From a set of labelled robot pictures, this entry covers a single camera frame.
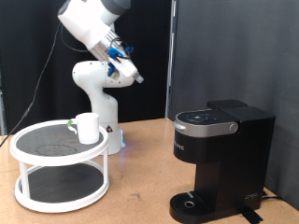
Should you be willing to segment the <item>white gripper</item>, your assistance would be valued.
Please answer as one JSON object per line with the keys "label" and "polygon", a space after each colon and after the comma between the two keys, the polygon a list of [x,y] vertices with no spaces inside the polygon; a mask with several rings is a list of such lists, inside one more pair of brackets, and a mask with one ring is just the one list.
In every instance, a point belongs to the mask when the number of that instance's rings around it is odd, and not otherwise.
{"label": "white gripper", "polygon": [[139,75],[135,65],[128,59],[109,59],[115,68],[125,77],[133,77],[138,83],[142,83],[144,78]]}

